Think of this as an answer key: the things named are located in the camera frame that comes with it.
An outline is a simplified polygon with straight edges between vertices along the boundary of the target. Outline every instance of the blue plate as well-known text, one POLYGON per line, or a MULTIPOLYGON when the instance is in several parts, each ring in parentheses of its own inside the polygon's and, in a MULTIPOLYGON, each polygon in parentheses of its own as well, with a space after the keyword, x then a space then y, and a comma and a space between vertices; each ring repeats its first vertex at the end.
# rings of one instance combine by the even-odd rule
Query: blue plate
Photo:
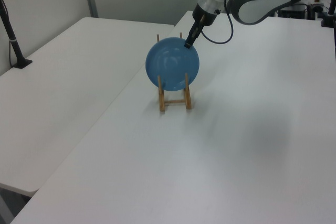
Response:
POLYGON ((189 84, 196 78, 200 59, 196 49, 184 47, 185 40, 167 38, 156 43, 148 52, 146 72, 155 86, 160 75, 163 90, 177 91, 185 88, 185 73, 189 84))

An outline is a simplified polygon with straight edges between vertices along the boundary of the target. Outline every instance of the white table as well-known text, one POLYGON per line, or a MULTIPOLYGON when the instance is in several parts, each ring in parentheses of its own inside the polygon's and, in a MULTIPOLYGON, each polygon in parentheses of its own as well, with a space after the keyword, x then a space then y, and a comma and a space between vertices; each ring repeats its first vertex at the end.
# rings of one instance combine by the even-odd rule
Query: white table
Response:
POLYGON ((172 25, 84 18, 0 77, 0 187, 32 196, 172 25))
MULTIPOLYGON (((224 40, 217 19, 205 32, 224 40)), ((170 36, 192 23, 188 12, 170 36)), ((333 29, 234 27, 225 46, 195 43, 193 110, 160 113, 143 67, 13 224, 334 223, 333 29)))

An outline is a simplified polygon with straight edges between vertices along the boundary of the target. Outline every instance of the wooden peg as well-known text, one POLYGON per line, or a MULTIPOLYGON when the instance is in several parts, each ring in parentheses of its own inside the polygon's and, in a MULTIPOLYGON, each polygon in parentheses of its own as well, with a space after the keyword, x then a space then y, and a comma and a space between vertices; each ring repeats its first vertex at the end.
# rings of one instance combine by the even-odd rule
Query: wooden peg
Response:
POLYGON ((184 89, 184 99, 185 99, 185 107, 187 110, 191 110, 191 97, 190 97, 190 90, 189 90, 189 81, 188 81, 188 74, 185 73, 185 89, 184 89))
POLYGON ((160 104, 160 111, 164 112, 165 111, 164 92, 163 92, 163 89, 162 89, 161 77, 160 76, 158 76, 158 83, 159 83, 159 104, 160 104))

